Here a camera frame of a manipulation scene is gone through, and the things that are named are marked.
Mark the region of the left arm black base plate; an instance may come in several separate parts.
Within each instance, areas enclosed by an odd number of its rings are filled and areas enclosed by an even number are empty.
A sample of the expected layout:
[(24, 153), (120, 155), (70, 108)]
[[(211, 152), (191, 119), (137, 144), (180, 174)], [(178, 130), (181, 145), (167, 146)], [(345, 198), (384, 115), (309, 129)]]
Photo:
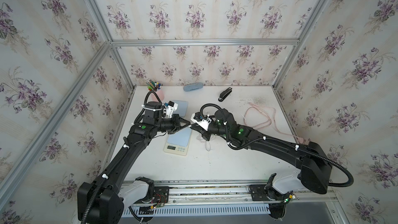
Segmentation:
[(170, 187), (155, 187), (147, 200), (137, 200), (133, 206), (159, 206), (163, 207), (169, 202)]

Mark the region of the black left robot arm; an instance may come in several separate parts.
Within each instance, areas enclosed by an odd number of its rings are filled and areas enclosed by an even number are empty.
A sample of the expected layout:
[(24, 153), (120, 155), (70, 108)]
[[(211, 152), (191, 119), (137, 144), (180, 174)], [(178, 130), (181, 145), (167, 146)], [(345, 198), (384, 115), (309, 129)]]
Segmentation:
[(123, 145), (110, 164), (91, 183), (83, 183), (77, 192), (78, 220), (82, 224), (117, 224), (125, 209), (139, 200), (151, 201), (153, 180), (138, 177), (131, 185), (122, 184), (137, 160), (158, 133), (174, 134), (190, 125), (176, 114), (178, 104), (162, 103), (157, 96), (149, 101), (149, 91)]

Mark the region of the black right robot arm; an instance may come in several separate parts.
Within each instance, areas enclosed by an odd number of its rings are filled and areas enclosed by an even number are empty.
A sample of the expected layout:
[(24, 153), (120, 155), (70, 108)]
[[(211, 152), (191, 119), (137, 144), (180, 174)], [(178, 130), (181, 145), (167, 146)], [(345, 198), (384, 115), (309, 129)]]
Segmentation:
[(219, 136), (232, 150), (259, 151), (289, 163), (299, 170), (297, 181), (314, 193), (324, 195), (329, 187), (345, 188), (354, 183), (352, 174), (329, 159), (317, 143), (296, 144), (263, 134), (238, 124), (230, 112), (216, 104), (203, 105), (191, 121), (191, 128), (206, 141)]

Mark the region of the blue cream kitchen scale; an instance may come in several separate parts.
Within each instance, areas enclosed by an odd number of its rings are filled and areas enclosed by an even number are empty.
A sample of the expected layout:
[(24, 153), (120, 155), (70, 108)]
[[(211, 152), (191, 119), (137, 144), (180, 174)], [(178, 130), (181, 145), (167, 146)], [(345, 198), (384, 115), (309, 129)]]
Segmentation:
[(184, 128), (168, 136), (163, 151), (179, 156), (186, 156), (190, 144), (192, 130)]

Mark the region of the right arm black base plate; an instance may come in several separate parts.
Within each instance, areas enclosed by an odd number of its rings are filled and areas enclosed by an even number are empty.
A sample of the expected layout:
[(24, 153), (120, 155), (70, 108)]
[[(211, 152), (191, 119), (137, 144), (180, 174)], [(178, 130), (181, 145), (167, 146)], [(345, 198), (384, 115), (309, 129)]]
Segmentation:
[(267, 185), (250, 185), (249, 192), (253, 201), (279, 201), (285, 202), (289, 200), (292, 191), (281, 194), (272, 186)]

